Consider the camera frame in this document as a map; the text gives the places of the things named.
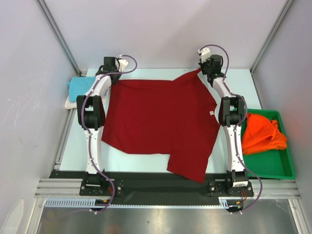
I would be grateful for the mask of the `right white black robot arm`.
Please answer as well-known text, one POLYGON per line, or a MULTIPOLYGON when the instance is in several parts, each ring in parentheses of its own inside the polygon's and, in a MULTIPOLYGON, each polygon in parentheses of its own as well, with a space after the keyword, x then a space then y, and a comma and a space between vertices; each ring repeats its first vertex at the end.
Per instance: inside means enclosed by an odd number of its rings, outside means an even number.
POLYGON ((229 87, 226 75, 221 72, 222 56, 212 55, 207 47, 198 54, 202 74, 207 76, 208 83, 221 98, 218 121, 225 132, 229 158, 225 191, 229 195, 237 195, 249 182, 241 144, 241 125, 247 116, 246 101, 229 87))

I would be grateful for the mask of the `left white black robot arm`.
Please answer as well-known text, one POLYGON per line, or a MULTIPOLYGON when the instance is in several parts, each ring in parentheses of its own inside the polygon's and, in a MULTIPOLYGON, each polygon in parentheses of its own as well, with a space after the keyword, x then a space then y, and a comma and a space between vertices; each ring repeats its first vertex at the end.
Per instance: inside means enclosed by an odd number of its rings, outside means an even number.
POLYGON ((87 142, 86 174, 90 178, 99 177, 104 167, 101 159, 101 134, 106 120, 102 97, 112 82, 120 77, 120 60, 105 57, 96 73, 91 88, 77 96, 78 123, 83 128, 87 142))

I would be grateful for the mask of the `dark red t shirt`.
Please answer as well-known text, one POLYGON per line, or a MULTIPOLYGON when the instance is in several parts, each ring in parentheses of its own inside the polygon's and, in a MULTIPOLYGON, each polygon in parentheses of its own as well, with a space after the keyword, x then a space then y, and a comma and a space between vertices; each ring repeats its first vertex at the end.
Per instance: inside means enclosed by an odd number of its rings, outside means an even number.
POLYGON ((119 81, 102 141, 127 154, 168 154, 169 172, 203 183, 220 125, 216 101, 198 74, 119 81))

